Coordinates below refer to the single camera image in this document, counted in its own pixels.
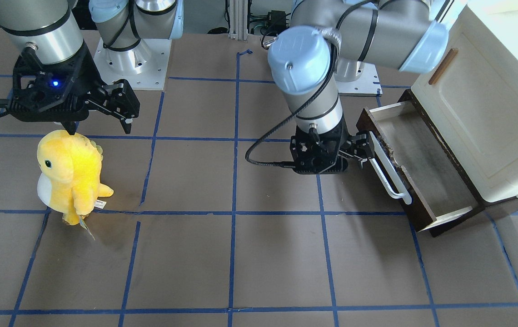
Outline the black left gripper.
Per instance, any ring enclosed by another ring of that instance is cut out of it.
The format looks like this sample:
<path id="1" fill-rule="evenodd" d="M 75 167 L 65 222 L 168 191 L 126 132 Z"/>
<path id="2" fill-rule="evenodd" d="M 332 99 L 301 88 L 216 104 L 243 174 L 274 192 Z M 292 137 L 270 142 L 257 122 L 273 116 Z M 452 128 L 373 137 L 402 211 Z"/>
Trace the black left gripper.
<path id="1" fill-rule="evenodd" d="M 329 132 L 317 134 L 296 128 L 291 137 L 290 152 L 294 160 L 292 170 L 298 174 L 338 174 L 348 169 L 346 158 L 352 158 L 363 167 L 364 162 L 374 158 L 373 133 L 358 132 L 349 136 L 344 119 Z M 339 155 L 344 146 L 344 157 Z"/>

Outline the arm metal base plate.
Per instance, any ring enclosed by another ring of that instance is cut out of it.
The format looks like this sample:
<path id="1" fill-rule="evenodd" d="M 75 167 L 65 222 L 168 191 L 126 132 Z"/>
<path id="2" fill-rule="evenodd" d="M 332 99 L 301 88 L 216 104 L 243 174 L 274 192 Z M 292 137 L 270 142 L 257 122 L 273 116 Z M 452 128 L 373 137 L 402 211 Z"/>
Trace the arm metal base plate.
<path id="1" fill-rule="evenodd" d="M 379 97 L 383 94 L 374 64 L 340 58 L 334 80 L 341 96 Z"/>
<path id="2" fill-rule="evenodd" d="M 142 39 L 136 48 L 116 52 L 103 47 L 100 39 L 94 62 L 107 84 L 127 80 L 134 90 L 163 91 L 172 40 Z"/>

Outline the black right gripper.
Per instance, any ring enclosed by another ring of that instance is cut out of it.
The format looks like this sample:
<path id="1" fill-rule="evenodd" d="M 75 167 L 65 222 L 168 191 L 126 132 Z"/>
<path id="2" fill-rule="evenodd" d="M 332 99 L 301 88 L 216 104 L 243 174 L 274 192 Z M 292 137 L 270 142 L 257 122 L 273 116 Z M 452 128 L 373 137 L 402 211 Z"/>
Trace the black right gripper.
<path id="1" fill-rule="evenodd" d="M 83 44 L 71 58 L 56 64 L 41 63 L 28 45 L 13 69 L 12 97 L 7 112 L 23 122 L 58 122 L 74 136 L 91 110 L 113 116 L 130 134 L 140 102 L 125 79 L 106 84 Z"/>

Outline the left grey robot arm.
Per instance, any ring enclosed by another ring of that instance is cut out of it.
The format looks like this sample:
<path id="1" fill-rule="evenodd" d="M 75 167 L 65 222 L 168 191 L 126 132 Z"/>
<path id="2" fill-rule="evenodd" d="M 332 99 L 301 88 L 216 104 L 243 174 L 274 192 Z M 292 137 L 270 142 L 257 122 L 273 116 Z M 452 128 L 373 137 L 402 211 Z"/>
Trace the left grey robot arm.
<path id="1" fill-rule="evenodd" d="M 440 62 L 449 27 L 431 19 L 429 0 L 301 0 L 291 25 L 268 48 L 295 135 L 291 162 L 299 174 L 340 173 L 348 158 L 373 157 L 364 137 L 350 136 L 334 75 L 342 59 L 427 73 Z"/>

